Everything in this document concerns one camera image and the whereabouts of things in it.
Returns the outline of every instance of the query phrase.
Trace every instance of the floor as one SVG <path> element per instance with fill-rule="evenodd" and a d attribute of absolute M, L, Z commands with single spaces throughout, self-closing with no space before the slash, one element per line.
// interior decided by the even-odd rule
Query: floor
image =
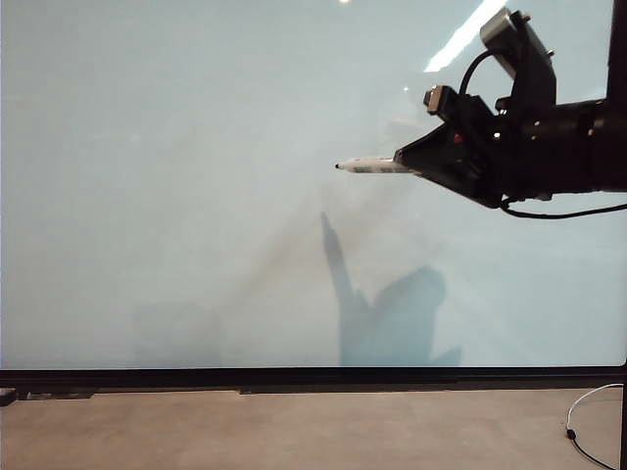
<path fill-rule="evenodd" d="M 2 412 L 2 469 L 594 469 L 564 437 L 585 391 L 110 394 Z M 574 415 L 618 465 L 619 390 Z"/>

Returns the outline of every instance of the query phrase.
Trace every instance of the black frame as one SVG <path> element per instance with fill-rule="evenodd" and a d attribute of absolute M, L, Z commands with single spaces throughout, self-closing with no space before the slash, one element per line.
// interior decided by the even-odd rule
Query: black frame
<path fill-rule="evenodd" d="M 230 389 L 356 392 L 580 388 L 623 381 L 620 366 L 254 367 L 214 369 L 2 370 L 0 387 L 21 394 L 79 390 Z"/>

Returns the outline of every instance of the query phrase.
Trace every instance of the white cable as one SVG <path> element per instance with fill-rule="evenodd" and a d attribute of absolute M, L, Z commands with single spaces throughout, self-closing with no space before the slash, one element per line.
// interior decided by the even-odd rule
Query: white cable
<path fill-rule="evenodd" d="M 572 403 L 572 406 L 570 406 L 570 409 L 568 410 L 568 417 L 566 418 L 566 431 L 568 431 L 570 429 L 570 417 L 572 415 L 572 412 L 573 412 L 573 410 L 575 409 L 575 407 L 579 404 L 579 402 L 581 400 L 583 400 L 585 397 L 589 397 L 591 394 L 595 394 L 599 390 L 608 389 L 610 387 L 622 387 L 622 386 L 623 386 L 623 384 L 607 384 L 607 385 L 603 385 L 602 387 L 598 387 L 597 389 L 591 390 L 587 394 L 584 394 L 581 397 L 579 397 L 574 403 Z"/>

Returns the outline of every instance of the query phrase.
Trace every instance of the cable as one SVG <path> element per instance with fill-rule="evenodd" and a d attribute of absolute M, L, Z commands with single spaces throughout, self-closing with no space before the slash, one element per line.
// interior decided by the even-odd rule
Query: cable
<path fill-rule="evenodd" d="M 582 447 L 579 446 L 579 443 L 577 442 L 577 434 L 575 433 L 575 430 L 570 427 L 570 418 L 572 417 L 572 412 L 575 409 L 575 407 L 581 402 L 581 400 L 585 399 L 586 397 L 589 397 L 591 394 L 595 394 L 599 390 L 608 389 L 610 387 L 624 387 L 624 385 L 623 384 L 607 384 L 607 385 L 603 385 L 602 387 L 598 387 L 597 389 L 591 390 L 590 392 L 582 395 L 574 403 L 572 403 L 572 405 L 568 409 L 568 414 L 566 416 L 566 437 L 572 442 L 572 444 L 575 446 L 575 448 L 582 455 L 586 456 L 587 458 L 589 458 L 590 460 L 595 462 L 597 465 L 601 466 L 602 468 L 606 468 L 607 470 L 616 470 L 613 467 L 610 467 L 609 465 L 607 465 L 605 462 L 603 462 L 601 460 L 598 460 L 596 457 L 592 456 L 591 454 L 589 454 L 584 449 L 582 449 Z"/>
<path fill-rule="evenodd" d="M 489 57 L 496 56 L 497 54 L 504 54 L 505 52 L 507 52 L 506 49 L 492 49 L 489 51 L 484 51 L 481 54 L 479 54 L 475 58 L 475 60 L 470 63 L 470 65 L 468 66 L 468 69 L 466 69 L 466 72 L 463 75 L 463 78 L 461 79 L 461 85 L 459 86 L 459 94 L 460 95 L 466 94 L 466 90 L 468 89 L 468 82 L 470 81 L 472 74 L 477 69 L 479 64 L 481 64 L 485 59 Z"/>
<path fill-rule="evenodd" d="M 520 212 L 520 211 L 515 211 L 514 209 L 510 209 L 509 205 L 515 201 L 516 200 L 513 198 L 503 199 L 501 201 L 501 209 L 503 210 L 503 212 L 506 212 L 509 215 L 513 215 L 514 217 L 522 217 L 522 218 L 542 218 L 542 219 L 557 220 L 561 218 L 572 218 L 572 217 L 581 217 L 583 215 L 592 215 L 594 213 L 627 210 L 627 204 L 621 204 L 618 206 L 611 206 L 609 208 L 591 209 L 589 211 L 579 211 L 579 212 L 571 212 L 571 213 L 532 213 L 532 212 Z"/>

